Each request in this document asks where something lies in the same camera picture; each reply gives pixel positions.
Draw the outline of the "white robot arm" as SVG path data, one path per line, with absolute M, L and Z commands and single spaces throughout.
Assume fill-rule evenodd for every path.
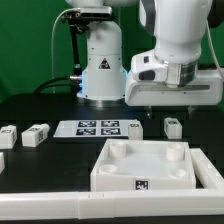
M 69 22 L 87 33 L 87 67 L 77 97 L 94 105 L 204 106 L 223 95 L 221 71 L 200 70 L 201 40 L 220 0 L 65 0 Z M 122 65 L 122 34 L 114 7 L 139 7 L 142 27 L 156 38 L 152 50 Z

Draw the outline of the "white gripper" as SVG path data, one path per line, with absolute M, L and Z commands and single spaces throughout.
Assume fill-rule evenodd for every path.
M 136 81 L 129 75 L 125 89 L 126 104 L 146 106 L 148 119 L 152 119 L 151 106 L 189 106 L 190 119 L 195 112 L 194 106 L 216 105 L 222 96 L 223 79 L 217 70 L 199 70 L 192 82 L 179 88 L 152 81 Z

